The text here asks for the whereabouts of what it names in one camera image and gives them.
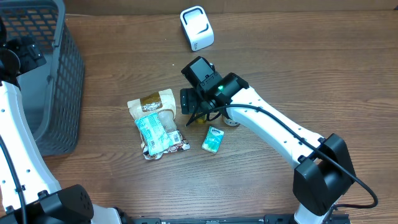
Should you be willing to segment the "yellow oil bottle silver cap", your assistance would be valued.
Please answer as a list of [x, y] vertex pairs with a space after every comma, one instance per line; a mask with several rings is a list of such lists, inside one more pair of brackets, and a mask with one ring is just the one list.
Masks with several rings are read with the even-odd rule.
[[207, 122], [206, 116], [201, 116], [198, 119], [195, 120], [196, 123], [198, 124], [204, 124]]

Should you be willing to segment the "clear brown snack bag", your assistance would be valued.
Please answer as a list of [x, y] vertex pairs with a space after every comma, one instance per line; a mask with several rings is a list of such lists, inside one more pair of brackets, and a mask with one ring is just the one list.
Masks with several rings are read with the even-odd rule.
[[155, 92], [151, 95], [127, 102], [130, 115], [135, 120], [152, 113], [157, 113], [165, 131], [176, 131], [176, 103], [171, 89]]

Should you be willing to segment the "small Kleenex tissue pack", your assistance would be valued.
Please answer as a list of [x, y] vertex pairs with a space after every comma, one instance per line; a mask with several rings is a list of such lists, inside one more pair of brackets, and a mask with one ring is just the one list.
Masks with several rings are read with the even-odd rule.
[[207, 152], [216, 154], [221, 146], [224, 131], [210, 126], [201, 148]]

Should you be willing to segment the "white red snack packet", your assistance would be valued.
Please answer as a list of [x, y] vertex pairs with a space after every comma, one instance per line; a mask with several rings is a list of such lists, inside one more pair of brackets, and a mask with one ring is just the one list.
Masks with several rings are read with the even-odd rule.
[[148, 146], [145, 142], [145, 140], [142, 138], [142, 143], [141, 143], [141, 148], [142, 148], [142, 154], [145, 159], [151, 160], [151, 159], [160, 159], [164, 154], [170, 154], [173, 152], [179, 152], [179, 151], [187, 151], [190, 149], [190, 144], [187, 141], [187, 139], [181, 134], [180, 130], [177, 129], [176, 131], [173, 131], [169, 133], [169, 137], [174, 140], [174, 144], [170, 146], [168, 149], [159, 152], [154, 155], [149, 154], [149, 149]]

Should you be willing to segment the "green lid white jar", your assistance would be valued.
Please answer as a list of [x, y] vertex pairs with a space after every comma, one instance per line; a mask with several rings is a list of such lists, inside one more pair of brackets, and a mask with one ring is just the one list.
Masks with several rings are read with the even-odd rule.
[[228, 126], [239, 126], [240, 125], [238, 122], [235, 122], [232, 119], [229, 119], [225, 116], [222, 116], [222, 119], [223, 119], [224, 123], [227, 124]]

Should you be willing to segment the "teal large tissue pack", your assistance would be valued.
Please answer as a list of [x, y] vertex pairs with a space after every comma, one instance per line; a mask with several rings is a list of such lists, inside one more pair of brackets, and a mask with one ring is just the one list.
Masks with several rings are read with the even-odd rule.
[[150, 156], [163, 152], [172, 145], [172, 140], [165, 131], [157, 113], [139, 118], [135, 120], [135, 124], [147, 143]]

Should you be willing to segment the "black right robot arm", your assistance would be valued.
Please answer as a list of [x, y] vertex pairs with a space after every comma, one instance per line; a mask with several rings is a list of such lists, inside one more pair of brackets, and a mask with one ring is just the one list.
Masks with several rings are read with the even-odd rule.
[[268, 214], [264, 223], [349, 223], [334, 215], [338, 200], [354, 184], [355, 171], [345, 141], [324, 138], [296, 124], [264, 101], [235, 73], [222, 77], [197, 57], [181, 71], [191, 88], [181, 90], [182, 113], [191, 122], [212, 112], [242, 124], [275, 149], [294, 171], [293, 193], [300, 205], [293, 214]]

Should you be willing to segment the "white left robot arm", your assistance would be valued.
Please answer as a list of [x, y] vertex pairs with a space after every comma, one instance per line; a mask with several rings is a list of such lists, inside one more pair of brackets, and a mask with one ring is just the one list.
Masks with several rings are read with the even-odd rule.
[[25, 118], [21, 69], [1, 35], [1, 223], [121, 223], [117, 209], [93, 204], [81, 185], [61, 188], [49, 171]]

